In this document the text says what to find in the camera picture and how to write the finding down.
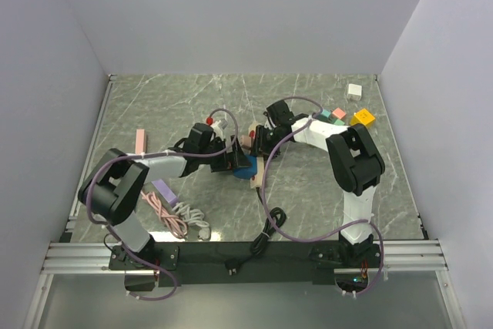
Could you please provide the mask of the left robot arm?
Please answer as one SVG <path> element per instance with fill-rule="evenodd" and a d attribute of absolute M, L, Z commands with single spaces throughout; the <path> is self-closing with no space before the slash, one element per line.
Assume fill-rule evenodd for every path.
<path fill-rule="evenodd" d="M 199 123 L 161 156 L 109 149 L 79 188 L 78 201 L 97 216 L 96 222 L 110 226 L 128 248 L 126 259 L 143 269 L 153 262 L 155 240 L 135 212 L 141 189 L 154 180 L 188 176 L 202 165 L 214 173 L 246 169 L 251 162 L 238 139 L 226 140 Z"/>

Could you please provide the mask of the purple power strip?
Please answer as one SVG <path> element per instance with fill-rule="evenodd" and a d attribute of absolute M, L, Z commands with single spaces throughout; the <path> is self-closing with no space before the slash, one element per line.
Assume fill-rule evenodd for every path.
<path fill-rule="evenodd" d="M 178 196 L 169 188 L 169 186 L 163 180 L 154 180 L 152 181 L 152 185 L 171 207 L 174 207 L 179 202 Z"/>

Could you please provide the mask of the yellow cube socket adapter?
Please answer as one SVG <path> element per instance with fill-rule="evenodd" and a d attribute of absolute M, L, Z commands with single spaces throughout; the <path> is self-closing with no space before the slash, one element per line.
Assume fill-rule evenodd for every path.
<path fill-rule="evenodd" d="M 354 126 L 356 124 L 361 124 L 366 128 L 372 127 L 376 122 L 375 116 L 369 112 L 367 109 L 361 109 L 355 112 L 350 119 L 350 125 Z"/>

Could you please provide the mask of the white plug adapter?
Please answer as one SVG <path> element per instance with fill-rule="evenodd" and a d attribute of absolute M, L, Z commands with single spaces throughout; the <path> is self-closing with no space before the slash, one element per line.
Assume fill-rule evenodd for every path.
<path fill-rule="evenodd" d="M 362 98 L 363 88 L 361 85 L 349 83 L 347 85 L 346 97 L 349 100 L 360 101 Z"/>

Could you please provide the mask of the salmon pink plug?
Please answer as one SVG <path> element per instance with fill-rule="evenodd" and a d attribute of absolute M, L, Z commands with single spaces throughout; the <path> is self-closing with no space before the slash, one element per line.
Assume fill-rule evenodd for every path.
<path fill-rule="evenodd" d="M 341 108 L 336 108 L 335 110 L 332 111 L 331 115 L 335 119 L 343 120 L 346 117 L 347 114 Z"/>

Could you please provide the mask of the teal blue plug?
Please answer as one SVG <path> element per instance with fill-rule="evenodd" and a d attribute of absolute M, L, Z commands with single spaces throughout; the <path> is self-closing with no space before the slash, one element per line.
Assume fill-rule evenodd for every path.
<path fill-rule="evenodd" d="M 322 113 L 320 113 L 317 118 L 322 121 L 328 122 L 331 117 L 331 111 L 324 109 Z"/>

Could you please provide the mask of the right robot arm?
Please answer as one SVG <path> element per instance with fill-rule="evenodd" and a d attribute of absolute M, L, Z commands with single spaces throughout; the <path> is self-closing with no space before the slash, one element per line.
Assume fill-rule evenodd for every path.
<path fill-rule="evenodd" d="M 288 140 L 327 152 L 334 179 L 342 189 L 344 217 L 336 231 L 334 262 L 354 267 L 374 255 L 373 200 L 385 164 L 367 128 L 360 123 L 337 126 L 305 115 L 293 116 L 269 128 L 258 125 L 251 152 L 266 156 L 264 166 L 268 167 Z"/>

